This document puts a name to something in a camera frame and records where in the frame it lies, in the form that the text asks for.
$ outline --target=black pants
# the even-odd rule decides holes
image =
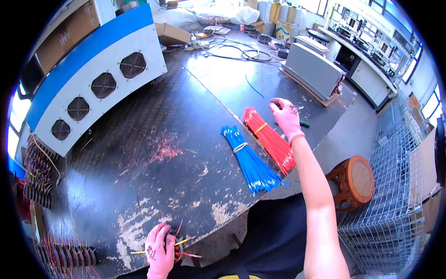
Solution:
[[[237,274],[262,279],[294,279],[304,267],[306,209],[302,194],[264,200],[248,213],[248,233],[242,246],[203,268],[174,266],[168,279],[217,279]],[[147,268],[119,278],[145,278]]]

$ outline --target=pink glove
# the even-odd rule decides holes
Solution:
[[[297,108],[290,101],[282,98],[272,98],[269,108],[273,112],[274,119],[279,127],[283,130],[291,145],[293,139],[299,136],[305,136],[299,124],[299,113]]]
[[[145,255],[150,264],[147,272],[148,279],[166,279],[173,268],[175,237],[169,234],[166,238],[169,230],[170,225],[159,224],[150,231],[145,240]]]

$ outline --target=metal grid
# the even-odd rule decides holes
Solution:
[[[416,110],[414,111],[409,107],[407,100],[407,97],[398,94],[380,113],[378,134],[376,135],[379,144],[385,142],[399,127],[408,121],[415,121],[422,136],[427,137],[428,131],[423,128],[423,120]]]
[[[387,110],[395,117],[401,107]],[[367,274],[396,273],[420,254],[422,177],[417,147],[424,136],[414,119],[395,126],[369,158],[375,178],[372,199],[349,212],[338,226],[341,240]]]

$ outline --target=workbench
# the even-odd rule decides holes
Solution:
[[[318,30],[330,37],[330,44],[336,41],[359,58],[357,60],[358,62],[354,63],[353,68],[349,70],[346,77],[374,104],[376,110],[380,110],[384,106],[388,101],[388,95],[390,93],[397,94],[398,91],[393,85],[393,82],[389,80],[388,74],[383,72],[384,69],[382,67],[375,65],[368,54],[366,55],[364,51],[358,50],[334,32],[322,27],[318,27]],[[334,53],[334,59],[336,59],[338,52],[339,49]]]
[[[256,43],[240,31],[231,31],[228,38]],[[102,278],[147,266],[145,254],[130,252],[144,249],[156,224],[166,222],[176,229],[183,219],[180,237],[197,235],[187,247],[263,196],[264,192],[250,193],[236,156],[220,134],[224,125],[237,126],[253,150],[279,173],[242,123],[245,108],[255,107],[283,134],[268,104],[272,97],[289,99],[299,108],[301,120],[311,124],[302,129],[314,149],[356,95],[343,85],[342,95],[324,107],[280,72],[279,63],[205,57],[203,51],[184,50],[165,53],[165,61],[166,74],[123,99],[79,139],[61,166],[62,181],[53,190],[52,209],[44,212],[46,230],[53,237],[79,239],[96,248],[95,270]]]

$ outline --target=blue and white machine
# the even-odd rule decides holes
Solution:
[[[46,77],[29,108],[31,131],[65,157],[111,107],[167,72],[149,4],[97,28]]]

